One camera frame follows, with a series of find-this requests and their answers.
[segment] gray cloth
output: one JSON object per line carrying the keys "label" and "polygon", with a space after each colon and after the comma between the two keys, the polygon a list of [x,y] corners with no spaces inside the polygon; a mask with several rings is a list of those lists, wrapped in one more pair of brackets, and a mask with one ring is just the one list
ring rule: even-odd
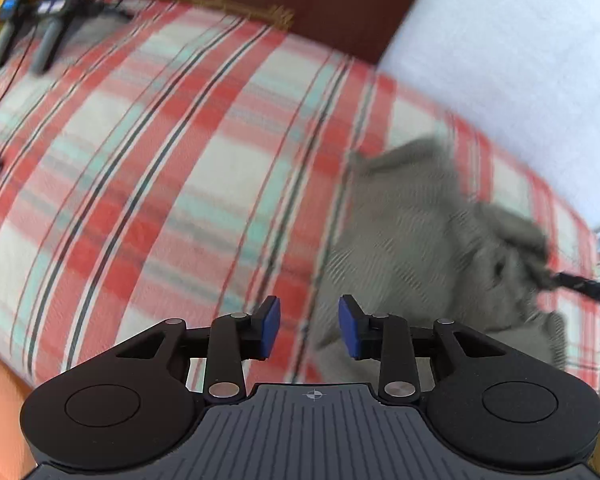
{"label": "gray cloth", "polygon": [[553,288],[546,243],[533,223],[461,196],[434,139],[352,161],[351,210],[328,257],[309,343],[323,379],[375,383],[378,365],[350,359],[340,340],[338,298],[411,326],[459,321],[529,355],[564,367],[564,320],[536,307]]}

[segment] white wall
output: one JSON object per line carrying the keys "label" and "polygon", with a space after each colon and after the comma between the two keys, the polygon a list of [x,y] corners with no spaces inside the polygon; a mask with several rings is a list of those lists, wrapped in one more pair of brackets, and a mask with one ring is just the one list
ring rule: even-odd
{"label": "white wall", "polygon": [[484,130],[600,226],[600,0],[418,0],[381,68]]}

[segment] orange surface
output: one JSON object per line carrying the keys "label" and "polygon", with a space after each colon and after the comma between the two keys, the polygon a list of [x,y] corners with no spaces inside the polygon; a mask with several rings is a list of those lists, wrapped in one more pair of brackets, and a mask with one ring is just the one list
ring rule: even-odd
{"label": "orange surface", "polygon": [[23,478],[36,465],[18,421],[28,393],[28,387],[0,362],[0,480]]}

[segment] red plaid fabric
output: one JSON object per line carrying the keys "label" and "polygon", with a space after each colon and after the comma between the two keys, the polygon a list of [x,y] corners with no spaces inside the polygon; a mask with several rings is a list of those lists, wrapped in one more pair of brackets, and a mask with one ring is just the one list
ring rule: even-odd
{"label": "red plaid fabric", "polygon": [[[346,215],[348,156],[423,135],[454,144],[467,195],[545,229],[554,269],[593,277],[582,220],[417,92],[259,23],[133,5],[131,24],[74,41],[43,78],[28,57],[0,103],[0,355],[30,382],[164,318],[208,325],[267,294],[282,298],[282,326],[271,359],[245,364],[248,382],[316,380],[304,338]],[[566,316],[569,371],[599,387],[600,306],[540,301]],[[193,363],[191,388],[203,372]]]}

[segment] blue finger pad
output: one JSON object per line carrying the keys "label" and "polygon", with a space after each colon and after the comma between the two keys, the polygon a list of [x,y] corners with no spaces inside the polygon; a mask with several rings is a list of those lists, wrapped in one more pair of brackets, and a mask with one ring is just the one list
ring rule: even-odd
{"label": "blue finger pad", "polygon": [[267,317],[262,322],[262,341],[260,343],[260,354],[263,358],[271,355],[273,343],[276,342],[278,329],[280,328],[280,299],[276,298],[269,310]]}
{"label": "blue finger pad", "polygon": [[354,359],[360,356],[360,339],[358,339],[358,328],[356,320],[353,319],[346,301],[340,298],[338,302],[338,322],[344,343],[347,345],[349,355]]}

